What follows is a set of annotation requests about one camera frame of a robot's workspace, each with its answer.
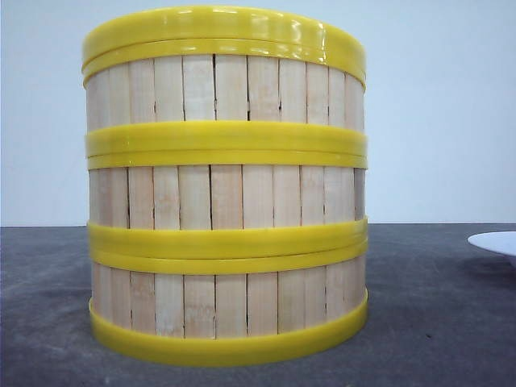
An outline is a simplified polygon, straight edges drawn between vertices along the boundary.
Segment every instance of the white plate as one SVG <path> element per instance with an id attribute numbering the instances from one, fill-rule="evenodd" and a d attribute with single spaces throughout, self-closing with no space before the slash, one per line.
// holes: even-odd
<path id="1" fill-rule="evenodd" d="M 516 231 L 485 232 L 471 235 L 468 242 L 478 248 L 498 252 L 507 256 L 516 268 Z"/>

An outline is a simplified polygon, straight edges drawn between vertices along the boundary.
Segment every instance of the gray concrete surface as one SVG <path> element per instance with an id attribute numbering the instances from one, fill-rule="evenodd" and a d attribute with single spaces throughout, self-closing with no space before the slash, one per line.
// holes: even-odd
<path id="1" fill-rule="evenodd" d="M 329 351 L 180 368 L 91 336 L 84 227 L 2 229 L 2 386 L 514 386 L 516 270 L 466 242 L 516 225 L 371 225 L 369 320 Z"/>

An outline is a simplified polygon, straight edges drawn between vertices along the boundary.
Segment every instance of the stacked steamer tier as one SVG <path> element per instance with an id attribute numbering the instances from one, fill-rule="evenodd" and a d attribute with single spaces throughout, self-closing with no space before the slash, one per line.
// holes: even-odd
<path id="1" fill-rule="evenodd" d="M 84 42 L 95 337 L 169 364 L 332 347 L 365 323 L 364 50 L 298 15 L 139 12 Z"/>

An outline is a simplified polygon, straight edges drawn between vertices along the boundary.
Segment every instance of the white wall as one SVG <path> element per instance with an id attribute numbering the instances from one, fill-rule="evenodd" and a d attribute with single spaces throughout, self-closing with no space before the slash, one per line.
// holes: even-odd
<path id="1" fill-rule="evenodd" d="M 81 41 L 149 0 L 2 2 L 2 225 L 87 218 Z M 516 2 L 227 1 L 355 35 L 368 53 L 372 222 L 516 222 Z"/>

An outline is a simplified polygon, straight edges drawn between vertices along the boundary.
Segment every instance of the yellow rim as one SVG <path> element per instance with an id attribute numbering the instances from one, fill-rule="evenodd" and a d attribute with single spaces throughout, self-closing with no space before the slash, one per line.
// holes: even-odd
<path id="1" fill-rule="evenodd" d="M 318 20 L 239 6 L 146 10 L 95 28 L 83 43 L 85 82 L 112 65 L 168 55 L 274 56 L 328 65 L 365 83 L 360 43 Z"/>
<path id="2" fill-rule="evenodd" d="M 264 273 L 350 260 L 368 248 L 367 219 L 244 230 L 138 230 L 90 223 L 93 261 L 166 274 Z"/>
<path id="3" fill-rule="evenodd" d="M 89 169 L 167 164 L 294 164 L 367 168 L 365 135 L 308 123 L 137 123 L 92 131 L 85 139 Z"/>
<path id="4" fill-rule="evenodd" d="M 366 291 L 364 300 L 350 313 L 316 327 L 236 339 L 181 339 L 131 331 L 100 317 L 91 300 L 89 315 L 95 338 L 116 352 L 158 363 L 224 367 L 271 363 L 334 347 L 364 326 L 367 299 Z"/>

